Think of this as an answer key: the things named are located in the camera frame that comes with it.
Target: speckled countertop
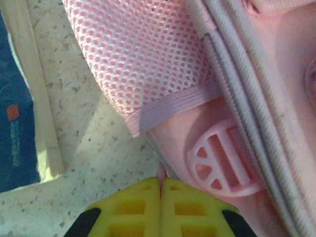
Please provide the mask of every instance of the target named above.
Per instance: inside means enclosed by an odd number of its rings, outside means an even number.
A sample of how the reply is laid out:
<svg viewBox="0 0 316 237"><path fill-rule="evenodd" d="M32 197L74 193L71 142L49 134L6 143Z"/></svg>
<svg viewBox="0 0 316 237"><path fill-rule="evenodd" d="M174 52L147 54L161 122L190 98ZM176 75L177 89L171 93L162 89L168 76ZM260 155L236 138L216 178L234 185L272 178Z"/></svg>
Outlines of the speckled countertop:
<svg viewBox="0 0 316 237"><path fill-rule="evenodd" d="M146 177L157 158L103 96L58 0L28 0L66 174L0 194L0 237L62 237L91 203Z"/></svg>

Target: pink backpack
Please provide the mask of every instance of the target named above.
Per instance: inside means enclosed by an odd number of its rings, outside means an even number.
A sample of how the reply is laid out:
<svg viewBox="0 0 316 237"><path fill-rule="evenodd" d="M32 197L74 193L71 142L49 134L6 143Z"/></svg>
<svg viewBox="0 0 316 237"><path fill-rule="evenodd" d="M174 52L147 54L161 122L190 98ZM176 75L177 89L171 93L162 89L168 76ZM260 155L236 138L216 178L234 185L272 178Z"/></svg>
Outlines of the pink backpack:
<svg viewBox="0 0 316 237"><path fill-rule="evenodd" d="M316 1L64 4L104 94L171 176L259 237L316 237Z"/></svg>

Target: orange label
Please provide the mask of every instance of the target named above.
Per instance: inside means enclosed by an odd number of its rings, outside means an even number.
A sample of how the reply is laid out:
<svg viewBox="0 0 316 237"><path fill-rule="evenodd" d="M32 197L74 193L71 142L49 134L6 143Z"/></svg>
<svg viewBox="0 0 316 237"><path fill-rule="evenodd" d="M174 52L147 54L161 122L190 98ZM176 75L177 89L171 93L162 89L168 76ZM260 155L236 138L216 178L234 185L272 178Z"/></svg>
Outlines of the orange label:
<svg viewBox="0 0 316 237"><path fill-rule="evenodd" d="M6 114L8 115L8 120L15 120L19 117L19 109L17 105L11 105L6 108Z"/></svg>

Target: blue fabric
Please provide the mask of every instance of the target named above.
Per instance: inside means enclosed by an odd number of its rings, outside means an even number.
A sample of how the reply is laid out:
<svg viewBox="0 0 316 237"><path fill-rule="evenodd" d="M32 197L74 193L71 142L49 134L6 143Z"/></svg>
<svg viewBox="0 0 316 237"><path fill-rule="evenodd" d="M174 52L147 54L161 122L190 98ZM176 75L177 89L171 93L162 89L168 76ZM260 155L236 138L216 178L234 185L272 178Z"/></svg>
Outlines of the blue fabric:
<svg viewBox="0 0 316 237"><path fill-rule="evenodd" d="M39 182L37 162L34 104L0 16L0 193Z"/></svg>

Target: black plastic part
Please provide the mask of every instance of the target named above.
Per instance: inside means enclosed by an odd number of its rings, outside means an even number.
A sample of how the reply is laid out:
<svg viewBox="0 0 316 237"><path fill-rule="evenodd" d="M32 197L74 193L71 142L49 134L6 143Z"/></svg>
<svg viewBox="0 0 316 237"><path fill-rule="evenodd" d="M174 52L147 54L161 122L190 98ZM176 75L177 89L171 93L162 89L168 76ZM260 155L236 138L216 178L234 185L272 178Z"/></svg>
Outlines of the black plastic part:
<svg viewBox="0 0 316 237"><path fill-rule="evenodd" d="M230 210L223 210L222 213L236 237L257 237L242 216Z"/></svg>
<svg viewBox="0 0 316 237"><path fill-rule="evenodd" d="M88 237L101 209L95 207L79 215L64 237Z"/></svg>

